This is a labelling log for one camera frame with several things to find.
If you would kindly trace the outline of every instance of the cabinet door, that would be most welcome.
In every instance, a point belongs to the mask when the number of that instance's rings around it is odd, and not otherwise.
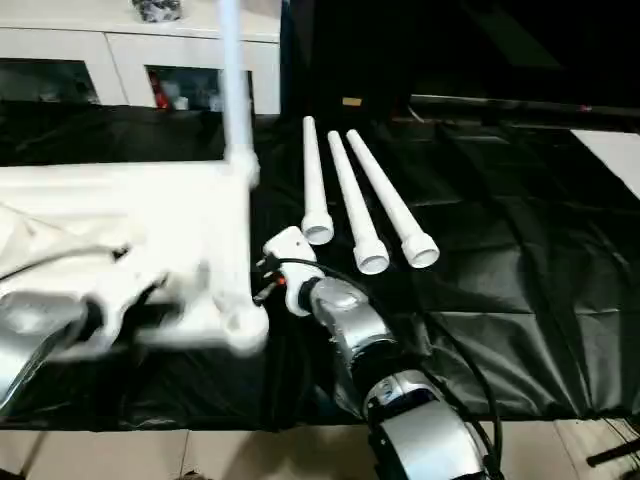
[[[0,28],[0,99],[126,104],[102,33]]]
[[[158,100],[158,89],[164,84],[163,99],[174,102],[181,97],[192,108],[206,108],[209,102],[212,110],[219,108],[221,40],[126,34],[107,38],[130,105],[160,106],[164,100]],[[280,113],[279,45],[242,42],[242,48],[254,112]]]

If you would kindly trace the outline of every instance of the black stand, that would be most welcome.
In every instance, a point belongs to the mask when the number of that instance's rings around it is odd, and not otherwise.
[[[620,445],[619,447],[612,448],[611,450],[606,450],[602,453],[598,453],[597,455],[587,457],[587,465],[595,467],[601,463],[615,460],[616,458],[624,457],[625,455],[629,455],[637,451],[640,451],[640,438]]]

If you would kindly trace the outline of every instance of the black plastic sheet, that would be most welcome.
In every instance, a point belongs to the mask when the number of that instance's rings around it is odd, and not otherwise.
[[[260,185],[252,194],[252,254],[303,216],[301,120],[258,120]],[[389,248],[389,269],[360,275],[326,130],[357,127],[441,248],[411,269],[366,177],[356,174]],[[569,131],[318,121],[336,235],[318,259],[356,277],[392,313],[412,349],[480,418],[472,374],[425,315],[471,351],[508,419],[628,416],[640,411],[640,202]],[[3,165],[210,160],[222,157],[211,114],[133,108],[0,106]],[[267,302],[259,355],[140,348],[44,366],[5,428],[269,429],[354,421],[329,401],[326,335]],[[143,316],[132,312],[129,322]]]

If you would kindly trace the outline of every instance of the pvc pipe fitting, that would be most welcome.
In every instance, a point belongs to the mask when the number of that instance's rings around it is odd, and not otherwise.
[[[358,132],[349,130],[347,139],[402,241],[402,251],[409,265],[425,268],[435,263],[440,256],[438,246],[422,230]]]
[[[302,233],[311,245],[324,245],[333,238],[333,220],[327,212],[318,137],[313,117],[304,117],[304,207]]]
[[[344,150],[340,135],[336,131],[331,131],[327,135],[331,155],[338,173],[338,181],[342,190],[342,197],[349,216],[351,231],[356,246],[353,255],[356,265],[365,275],[375,275],[389,266],[389,253],[384,243],[378,238],[376,229],[373,226],[371,215],[367,210],[367,205],[362,197],[362,192],[358,186],[358,181],[353,173],[347,152]]]

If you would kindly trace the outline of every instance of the shelf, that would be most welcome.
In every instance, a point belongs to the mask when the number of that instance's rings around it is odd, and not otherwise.
[[[279,43],[280,1],[241,0],[241,39]],[[184,18],[144,23],[130,0],[2,0],[0,28],[220,38],[217,0],[183,0]]]

